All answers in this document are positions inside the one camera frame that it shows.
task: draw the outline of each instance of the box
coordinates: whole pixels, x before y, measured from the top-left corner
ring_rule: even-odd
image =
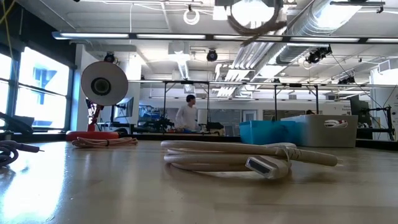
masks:
[[[346,127],[326,127],[325,121],[346,121]],[[348,115],[301,115],[284,118],[295,121],[297,145],[305,147],[355,147],[358,116]]]
[[[246,144],[295,143],[294,121],[247,121],[239,124],[241,140]]]

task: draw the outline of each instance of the white shirt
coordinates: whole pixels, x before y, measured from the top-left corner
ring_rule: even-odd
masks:
[[[197,108],[196,106],[182,106],[176,115],[177,127],[186,128],[190,131],[197,130]]]

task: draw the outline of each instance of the table surface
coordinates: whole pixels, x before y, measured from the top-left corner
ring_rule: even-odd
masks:
[[[398,223],[398,157],[313,149],[336,167],[294,162],[289,177],[200,174],[163,162],[160,142],[74,149],[40,144],[0,169],[0,223]]]

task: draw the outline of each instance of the white storage bin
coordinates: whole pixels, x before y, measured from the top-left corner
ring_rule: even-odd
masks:
[[[325,121],[346,121],[345,127],[326,127]],[[283,118],[295,121],[297,145],[305,147],[355,147],[358,116],[345,115],[302,115]]]

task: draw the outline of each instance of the dark hair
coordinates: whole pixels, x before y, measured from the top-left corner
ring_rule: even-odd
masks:
[[[312,110],[307,110],[307,111],[305,112],[305,114],[315,114],[315,113],[312,112]]]
[[[196,97],[194,95],[188,95],[187,96],[187,103],[191,102],[191,100],[194,100]]]

